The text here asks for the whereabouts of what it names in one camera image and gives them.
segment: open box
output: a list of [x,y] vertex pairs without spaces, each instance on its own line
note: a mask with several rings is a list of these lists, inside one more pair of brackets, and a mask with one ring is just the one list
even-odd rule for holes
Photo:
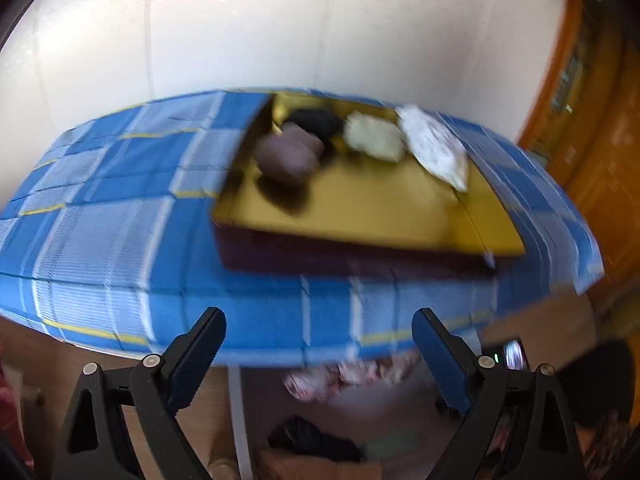
[[247,129],[211,211],[225,267],[376,278],[488,275],[524,254],[500,200],[469,162],[468,192],[429,174],[410,153],[398,164],[345,149],[300,192],[263,177],[257,139],[297,108],[353,111],[396,122],[392,108],[276,92]]

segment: black round object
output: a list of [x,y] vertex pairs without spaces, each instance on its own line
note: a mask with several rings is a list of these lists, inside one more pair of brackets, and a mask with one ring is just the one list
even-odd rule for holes
[[331,144],[331,138],[341,135],[344,121],[329,110],[323,108],[299,108],[294,110],[282,124],[294,123],[310,134],[322,140],[325,146]]

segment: blue bedsheet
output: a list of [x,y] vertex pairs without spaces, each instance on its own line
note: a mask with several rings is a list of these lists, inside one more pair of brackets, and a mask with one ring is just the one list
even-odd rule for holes
[[380,282],[224,269],[208,211],[267,98],[180,96],[62,134],[0,216],[0,314],[101,351],[149,352],[218,306],[228,329],[217,362],[299,365],[405,348],[423,306],[461,330],[602,275],[593,235],[548,174],[503,137],[449,116],[526,247],[507,272]]

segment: wooden door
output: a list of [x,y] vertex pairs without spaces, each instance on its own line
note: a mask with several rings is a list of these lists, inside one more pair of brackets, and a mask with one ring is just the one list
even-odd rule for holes
[[602,305],[640,276],[640,52],[630,43],[597,139],[566,191],[602,252],[606,275],[589,292]]

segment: wooden floor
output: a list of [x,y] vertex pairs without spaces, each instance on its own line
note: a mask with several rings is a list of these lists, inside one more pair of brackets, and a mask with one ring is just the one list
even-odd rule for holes
[[[596,341],[589,301],[572,292],[557,294],[551,300],[500,320],[480,335],[485,342],[520,336],[532,366],[547,362],[557,368]],[[134,361],[79,349],[2,318],[0,348],[2,358],[23,372],[24,383],[37,386],[44,393],[42,407],[25,405],[24,431],[38,476],[49,479],[60,427],[82,366],[94,361],[104,368],[118,368],[131,366]],[[126,417],[147,480],[161,480],[134,410],[128,409]],[[226,368],[212,368],[207,373],[192,405],[177,418],[204,463],[208,462],[212,447],[217,455],[234,453]]]

